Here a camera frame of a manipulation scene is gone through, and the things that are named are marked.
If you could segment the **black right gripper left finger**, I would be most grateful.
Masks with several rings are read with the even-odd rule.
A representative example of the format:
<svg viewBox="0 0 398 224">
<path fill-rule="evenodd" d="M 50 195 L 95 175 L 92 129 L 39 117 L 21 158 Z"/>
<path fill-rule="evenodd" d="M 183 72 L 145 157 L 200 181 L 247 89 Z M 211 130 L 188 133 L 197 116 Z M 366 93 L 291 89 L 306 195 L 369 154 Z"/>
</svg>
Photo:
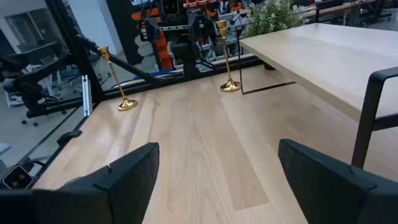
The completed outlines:
<svg viewBox="0 0 398 224">
<path fill-rule="evenodd" d="M 34 223 L 142 223 L 159 170 L 159 144 L 147 143 L 57 190 L 34 194 Z"/>
</svg>

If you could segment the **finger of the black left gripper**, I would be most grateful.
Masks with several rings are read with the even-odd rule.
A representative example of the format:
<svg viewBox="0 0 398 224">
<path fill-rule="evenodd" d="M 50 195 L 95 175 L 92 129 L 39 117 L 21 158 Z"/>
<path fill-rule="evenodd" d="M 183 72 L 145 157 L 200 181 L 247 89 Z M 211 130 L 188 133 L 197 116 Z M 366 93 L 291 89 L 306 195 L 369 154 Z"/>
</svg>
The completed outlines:
<svg viewBox="0 0 398 224">
<path fill-rule="evenodd" d="M 192 11 L 188 17 L 188 42 L 194 43 L 203 40 L 215 40 L 215 25 L 203 11 Z"/>
<path fill-rule="evenodd" d="M 140 38 L 143 42 L 157 42 L 160 39 L 159 22 L 161 22 L 159 17 L 139 20 Z"/>
</svg>

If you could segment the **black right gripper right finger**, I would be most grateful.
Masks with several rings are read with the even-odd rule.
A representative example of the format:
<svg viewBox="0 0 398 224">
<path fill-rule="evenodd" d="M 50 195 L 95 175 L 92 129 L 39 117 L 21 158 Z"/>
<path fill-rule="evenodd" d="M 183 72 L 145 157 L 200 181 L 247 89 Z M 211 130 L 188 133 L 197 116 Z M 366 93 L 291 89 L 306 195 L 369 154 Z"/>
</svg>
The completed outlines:
<svg viewBox="0 0 398 224">
<path fill-rule="evenodd" d="M 309 223 L 397 223 L 397 182 L 291 139 L 278 157 Z"/>
</svg>

